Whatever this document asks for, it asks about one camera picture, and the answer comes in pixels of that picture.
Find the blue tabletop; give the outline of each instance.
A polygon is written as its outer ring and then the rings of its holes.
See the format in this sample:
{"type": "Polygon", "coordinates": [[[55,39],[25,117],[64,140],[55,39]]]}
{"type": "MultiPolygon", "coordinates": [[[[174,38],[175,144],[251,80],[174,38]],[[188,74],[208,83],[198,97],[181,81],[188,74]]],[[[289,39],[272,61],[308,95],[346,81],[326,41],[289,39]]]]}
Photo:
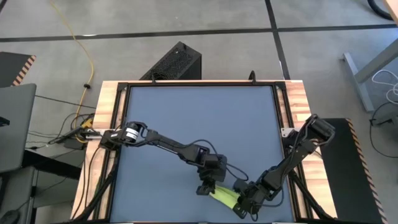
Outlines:
{"type": "MultiPolygon", "coordinates": [[[[126,121],[142,121],[183,144],[207,139],[253,181],[283,159],[269,86],[134,87],[126,121]]],[[[232,188],[234,181],[227,173],[218,185],[232,188]]],[[[197,168],[175,154],[154,146],[124,147],[111,222],[252,222],[210,196],[196,195],[199,185],[197,168]]],[[[261,208],[258,223],[293,222],[286,182],[284,192],[281,206],[261,208]]],[[[281,194],[264,203],[280,200],[281,194]]]]}

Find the black rubber mat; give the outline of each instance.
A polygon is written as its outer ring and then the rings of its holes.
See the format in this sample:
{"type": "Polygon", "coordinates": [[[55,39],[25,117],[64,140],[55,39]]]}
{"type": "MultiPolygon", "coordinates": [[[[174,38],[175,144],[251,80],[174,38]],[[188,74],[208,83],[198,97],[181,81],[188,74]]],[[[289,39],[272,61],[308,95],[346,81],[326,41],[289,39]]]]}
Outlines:
{"type": "Polygon", "coordinates": [[[0,87],[19,85],[35,59],[32,55],[0,52],[0,87]]]}
{"type": "Polygon", "coordinates": [[[326,120],[336,128],[335,138],[326,147],[321,147],[321,152],[338,219],[386,224],[351,121],[326,120]]]}

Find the green object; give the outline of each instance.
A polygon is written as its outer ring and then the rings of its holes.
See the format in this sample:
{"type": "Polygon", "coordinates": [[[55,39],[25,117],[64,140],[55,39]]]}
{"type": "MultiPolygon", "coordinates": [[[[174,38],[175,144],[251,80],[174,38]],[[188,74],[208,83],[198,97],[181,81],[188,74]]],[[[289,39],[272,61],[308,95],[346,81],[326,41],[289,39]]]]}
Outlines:
{"type": "Polygon", "coordinates": [[[210,196],[225,204],[230,209],[233,209],[238,202],[239,194],[225,187],[216,185],[215,193],[210,193],[210,196]]]}

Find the concrete floor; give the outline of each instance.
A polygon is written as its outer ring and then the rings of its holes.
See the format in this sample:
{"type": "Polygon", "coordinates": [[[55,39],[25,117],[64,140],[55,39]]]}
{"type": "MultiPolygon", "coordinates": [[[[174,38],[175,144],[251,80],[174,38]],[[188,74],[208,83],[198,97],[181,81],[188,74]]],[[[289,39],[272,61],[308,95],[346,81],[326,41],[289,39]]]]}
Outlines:
{"type": "MultiPolygon", "coordinates": [[[[374,15],[366,0],[272,0],[278,27],[392,24],[374,15]]],[[[119,34],[200,29],[270,28],[262,0],[56,0],[75,34],[119,34]]],[[[47,0],[8,0],[0,13],[0,38],[69,35],[47,0]]],[[[303,80],[313,113],[324,118],[351,118],[390,223],[397,223],[398,162],[373,151],[369,141],[370,114],[353,90],[342,60],[350,52],[358,68],[398,38],[398,29],[368,29],[280,33],[291,79],[303,80]]],[[[93,57],[96,73],[84,104],[95,106],[104,80],[139,79],[178,41],[203,54],[203,79],[247,79],[255,70],[260,79],[283,79],[271,32],[258,34],[188,35],[83,40],[93,57]]],[[[37,94],[78,103],[90,66],[82,49],[71,40],[0,42],[0,50],[37,56],[23,83],[36,83],[37,94]]],[[[398,73],[398,61],[387,68],[398,73]]],[[[385,91],[372,83],[375,105],[385,91]]],[[[57,133],[62,120],[76,107],[36,98],[30,129],[57,133]]],[[[383,111],[396,110],[395,107],[383,111]]],[[[92,112],[83,109],[82,113],[92,112]]],[[[397,136],[390,127],[376,128],[374,142],[386,154],[398,155],[397,136]]],[[[31,141],[41,138],[29,137],[31,141]]],[[[52,156],[67,152],[60,146],[40,149],[52,156]]],[[[82,152],[62,160],[79,164],[82,152]]],[[[40,186],[58,179],[39,176],[40,186]]],[[[64,203],[38,210],[38,224],[65,221],[76,182],[68,181],[39,201],[59,195],[64,203]]]]}

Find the orange and black hazard tape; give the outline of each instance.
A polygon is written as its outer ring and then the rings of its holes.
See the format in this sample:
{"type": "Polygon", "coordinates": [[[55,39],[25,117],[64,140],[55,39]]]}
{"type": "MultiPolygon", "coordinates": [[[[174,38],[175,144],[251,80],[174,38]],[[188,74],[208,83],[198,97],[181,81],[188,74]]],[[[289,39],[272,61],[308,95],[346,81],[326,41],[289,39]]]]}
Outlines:
{"type": "Polygon", "coordinates": [[[365,157],[363,155],[363,152],[362,152],[362,149],[361,149],[361,145],[359,144],[358,137],[356,137],[356,133],[355,133],[355,130],[354,130],[353,123],[351,122],[350,119],[346,119],[346,120],[347,120],[348,126],[349,126],[349,128],[351,130],[351,134],[353,135],[353,139],[354,139],[354,142],[355,142],[356,150],[358,151],[359,158],[361,159],[362,166],[363,166],[363,169],[364,169],[365,174],[366,174],[366,178],[368,179],[369,186],[370,186],[370,188],[372,190],[374,201],[375,201],[376,206],[377,206],[377,208],[379,210],[379,213],[380,213],[380,216],[381,216],[381,221],[383,222],[383,224],[388,224],[386,215],[384,214],[384,210],[383,210],[383,207],[382,207],[380,199],[379,199],[379,195],[377,194],[377,190],[376,190],[376,188],[374,186],[371,174],[369,172],[368,165],[367,165],[367,163],[365,161],[365,157]]]}
{"type": "Polygon", "coordinates": [[[33,62],[36,60],[36,56],[32,55],[30,58],[27,59],[25,65],[22,67],[21,71],[12,82],[11,86],[18,86],[21,84],[22,80],[25,78],[27,72],[29,71],[30,67],[33,65],[33,62]]]}

